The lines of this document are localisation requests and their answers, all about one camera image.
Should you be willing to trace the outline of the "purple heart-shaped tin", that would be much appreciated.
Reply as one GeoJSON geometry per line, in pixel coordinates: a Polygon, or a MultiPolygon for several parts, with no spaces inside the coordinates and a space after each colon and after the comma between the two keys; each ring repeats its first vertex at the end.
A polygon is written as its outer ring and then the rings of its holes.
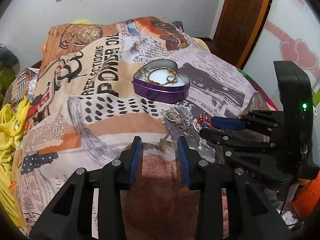
{"type": "Polygon", "coordinates": [[[190,77],[178,69],[176,62],[160,59],[140,68],[132,78],[134,92],[162,103],[178,103],[187,98],[190,77]]]}

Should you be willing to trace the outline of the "pink heart wall sticker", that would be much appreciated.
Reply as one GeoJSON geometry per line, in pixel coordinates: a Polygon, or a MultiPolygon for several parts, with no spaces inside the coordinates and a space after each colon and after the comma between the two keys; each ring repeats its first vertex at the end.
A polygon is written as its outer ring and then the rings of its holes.
{"type": "Polygon", "coordinates": [[[306,42],[298,38],[294,40],[274,23],[267,21],[264,28],[280,40],[280,53],[284,61],[292,61],[300,68],[308,70],[319,79],[319,57],[308,48],[306,42]]]}

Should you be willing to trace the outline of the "newspaper print blanket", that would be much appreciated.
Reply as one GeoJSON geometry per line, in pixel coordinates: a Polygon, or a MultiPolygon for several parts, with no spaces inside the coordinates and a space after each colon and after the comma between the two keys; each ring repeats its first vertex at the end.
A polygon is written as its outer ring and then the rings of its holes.
{"type": "Polygon", "coordinates": [[[214,150],[198,134],[200,118],[275,109],[243,72],[164,18],[56,25],[43,46],[34,99],[12,165],[19,228],[30,232],[77,168],[102,168],[139,136],[142,172],[133,189],[121,193],[128,239],[193,239],[199,193],[180,181],[178,137],[184,135],[214,162],[214,150]],[[179,103],[160,103],[134,92],[134,74],[160,59],[176,62],[190,77],[188,97],[179,103]],[[162,109],[178,105],[190,109],[195,127],[183,131],[163,120],[162,109]]]}

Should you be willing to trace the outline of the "yellow cloth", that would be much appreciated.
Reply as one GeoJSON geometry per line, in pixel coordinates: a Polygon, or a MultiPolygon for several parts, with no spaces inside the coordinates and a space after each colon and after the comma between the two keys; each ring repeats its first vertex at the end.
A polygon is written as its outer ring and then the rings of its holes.
{"type": "Polygon", "coordinates": [[[17,227],[20,226],[20,222],[14,207],[14,196],[9,187],[12,184],[14,153],[23,138],[24,122],[29,107],[30,101],[24,97],[15,111],[9,103],[1,109],[1,204],[17,227]]]}

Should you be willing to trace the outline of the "yellow-green cushion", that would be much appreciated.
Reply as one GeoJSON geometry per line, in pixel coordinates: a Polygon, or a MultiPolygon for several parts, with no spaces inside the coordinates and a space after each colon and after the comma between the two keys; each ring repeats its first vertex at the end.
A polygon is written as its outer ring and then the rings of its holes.
{"type": "Polygon", "coordinates": [[[91,22],[86,19],[78,19],[78,20],[75,20],[73,24],[91,24],[91,22]]]}

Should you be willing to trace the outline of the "brown wooden door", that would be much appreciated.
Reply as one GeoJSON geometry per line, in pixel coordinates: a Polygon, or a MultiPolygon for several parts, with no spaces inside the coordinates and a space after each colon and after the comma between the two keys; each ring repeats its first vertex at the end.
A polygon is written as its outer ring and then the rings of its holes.
{"type": "Polygon", "coordinates": [[[272,0],[224,0],[213,36],[214,54],[242,69],[262,32],[272,0]]]}

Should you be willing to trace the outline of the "dark blue bag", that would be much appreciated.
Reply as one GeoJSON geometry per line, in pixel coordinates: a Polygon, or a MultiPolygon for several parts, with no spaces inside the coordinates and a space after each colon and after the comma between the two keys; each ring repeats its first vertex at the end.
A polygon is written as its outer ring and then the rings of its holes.
{"type": "Polygon", "coordinates": [[[174,21],[173,22],[173,25],[179,29],[180,31],[184,31],[184,28],[183,28],[183,23],[181,21],[174,21]]]}

